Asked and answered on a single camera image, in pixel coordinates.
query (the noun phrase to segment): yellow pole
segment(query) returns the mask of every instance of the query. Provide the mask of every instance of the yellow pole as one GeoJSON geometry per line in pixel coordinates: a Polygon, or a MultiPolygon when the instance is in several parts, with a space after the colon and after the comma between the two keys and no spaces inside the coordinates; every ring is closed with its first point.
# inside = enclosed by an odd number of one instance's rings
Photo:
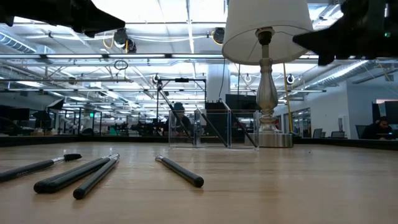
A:
{"type": "Polygon", "coordinates": [[[286,94],[286,102],[287,102],[287,112],[289,114],[289,129],[290,132],[293,131],[293,121],[292,121],[292,113],[290,112],[290,103],[289,103],[289,94],[287,93],[287,80],[286,80],[286,66],[284,63],[284,73],[285,73],[285,94],[286,94]]]}

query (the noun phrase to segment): table surface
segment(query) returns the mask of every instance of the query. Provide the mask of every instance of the table surface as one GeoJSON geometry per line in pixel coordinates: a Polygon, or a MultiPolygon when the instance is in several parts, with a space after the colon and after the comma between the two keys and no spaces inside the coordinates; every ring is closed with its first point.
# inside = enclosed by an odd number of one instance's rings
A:
{"type": "Polygon", "coordinates": [[[336,146],[227,151],[166,144],[77,142],[0,148],[0,170],[67,153],[78,161],[0,184],[1,223],[398,223],[398,153],[336,146]],[[83,200],[33,185],[98,157],[117,168],[83,200]],[[202,176],[194,188],[155,161],[163,155],[202,176]]]}

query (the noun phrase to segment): clear acrylic box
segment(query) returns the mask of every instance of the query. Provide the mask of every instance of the clear acrylic box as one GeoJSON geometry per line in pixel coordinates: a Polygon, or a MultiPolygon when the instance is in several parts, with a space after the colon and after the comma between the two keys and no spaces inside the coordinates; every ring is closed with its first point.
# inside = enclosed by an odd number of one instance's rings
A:
{"type": "Polygon", "coordinates": [[[175,114],[169,113],[170,148],[257,149],[259,112],[253,110],[196,110],[190,114],[176,111],[183,119],[189,137],[177,122],[175,114]],[[246,144],[249,135],[253,144],[246,144]]]}

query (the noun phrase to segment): black pen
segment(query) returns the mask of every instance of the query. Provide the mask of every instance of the black pen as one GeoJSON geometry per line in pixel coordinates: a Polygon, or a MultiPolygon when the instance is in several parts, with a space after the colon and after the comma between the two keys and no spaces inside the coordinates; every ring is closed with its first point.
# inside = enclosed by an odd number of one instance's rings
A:
{"type": "Polygon", "coordinates": [[[94,163],[90,163],[90,165],[88,166],[84,166],[74,172],[68,172],[65,175],[62,175],[61,177],[49,182],[48,184],[46,184],[45,186],[42,187],[42,189],[37,189],[36,187],[34,187],[34,190],[37,193],[55,193],[63,188],[65,188],[66,186],[76,182],[77,180],[97,171],[98,169],[100,169],[101,167],[103,167],[107,162],[109,162],[112,158],[119,156],[119,154],[114,154],[111,156],[107,156],[101,160],[98,160],[94,163]]]}
{"type": "Polygon", "coordinates": [[[119,156],[113,157],[109,162],[107,162],[103,167],[101,167],[97,172],[95,172],[89,179],[82,183],[78,188],[73,191],[73,197],[75,199],[83,199],[92,188],[102,180],[106,174],[108,174],[113,167],[119,162],[119,156]]]}
{"type": "Polygon", "coordinates": [[[174,171],[176,174],[190,182],[192,185],[195,187],[202,187],[205,181],[203,180],[202,177],[194,174],[193,172],[190,172],[186,168],[176,164],[173,160],[168,159],[164,156],[157,156],[155,158],[156,161],[163,163],[167,168],[171,169],[174,171]]]}
{"type": "Polygon", "coordinates": [[[18,177],[21,177],[23,175],[31,174],[33,172],[48,168],[54,164],[57,164],[59,162],[67,162],[67,161],[72,161],[76,159],[80,159],[81,155],[80,154],[65,154],[63,157],[58,157],[54,159],[49,159],[46,161],[42,162],[36,162],[34,164],[30,164],[27,166],[15,168],[12,170],[8,170],[5,172],[0,173],[0,182],[5,182],[7,180],[12,180],[18,177]]]}

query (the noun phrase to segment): office chair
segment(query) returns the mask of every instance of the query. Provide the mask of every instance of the office chair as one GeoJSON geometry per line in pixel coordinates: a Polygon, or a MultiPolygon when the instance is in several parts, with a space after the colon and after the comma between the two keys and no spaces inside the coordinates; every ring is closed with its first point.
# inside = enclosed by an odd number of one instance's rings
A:
{"type": "Polygon", "coordinates": [[[356,125],[356,134],[358,134],[358,139],[362,139],[363,132],[365,131],[366,125],[356,125]]]}
{"type": "Polygon", "coordinates": [[[322,128],[317,128],[313,130],[312,138],[321,138],[322,128]]]}
{"type": "Polygon", "coordinates": [[[331,138],[344,138],[344,131],[332,131],[331,138]]]}

